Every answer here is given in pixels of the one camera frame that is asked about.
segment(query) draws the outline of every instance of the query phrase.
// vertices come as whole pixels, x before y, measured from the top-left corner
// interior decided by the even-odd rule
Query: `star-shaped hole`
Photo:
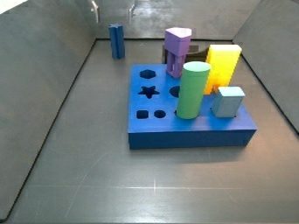
[[[151,99],[154,95],[159,95],[161,93],[155,91],[155,86],[153,87],[142,87],[143,91],[139,92],[139,95],[146,95],[147,99]]]

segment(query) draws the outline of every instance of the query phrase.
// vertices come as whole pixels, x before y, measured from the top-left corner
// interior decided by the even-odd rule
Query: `shape sorter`
[[[243,105],[237,117],[218,118],[211,111],[215,94],[203,96],[195,119],[177,116],[181,80],[166,65],[133,65],[129,102],[130,149],[245,146],[258,126]]]

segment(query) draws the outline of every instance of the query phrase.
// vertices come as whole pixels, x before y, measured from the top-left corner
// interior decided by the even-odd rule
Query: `gray wall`
[[[193,28],[194,39],[233,40],[261,0],[139,0],[135,16],[129,19],[134,0],[95,0],[100,7],[102,23],[96,24],[90,3],[76,0],[98,38],[108,38],[108,25],[126,26],[126,38],[165,38],[165,29]]]
[[[234,42],[299,132],[299,3],[263,0]]]
[[[72,0],[30,0],[0,15],[0,220],[94,41]]]

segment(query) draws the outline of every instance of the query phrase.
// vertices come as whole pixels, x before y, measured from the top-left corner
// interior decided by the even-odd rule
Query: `square hole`
[[[135,116],[137,116],[137,119],[146,119],[149,118],[149,111],[138,110]]]

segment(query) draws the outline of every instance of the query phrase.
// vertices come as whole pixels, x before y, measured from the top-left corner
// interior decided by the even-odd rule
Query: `green cylinder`
[[[202,107],[202,97],[211,71],[206,62],[193,61],[183,65],[182,86],[177,115],[183,119],[198,117]]]

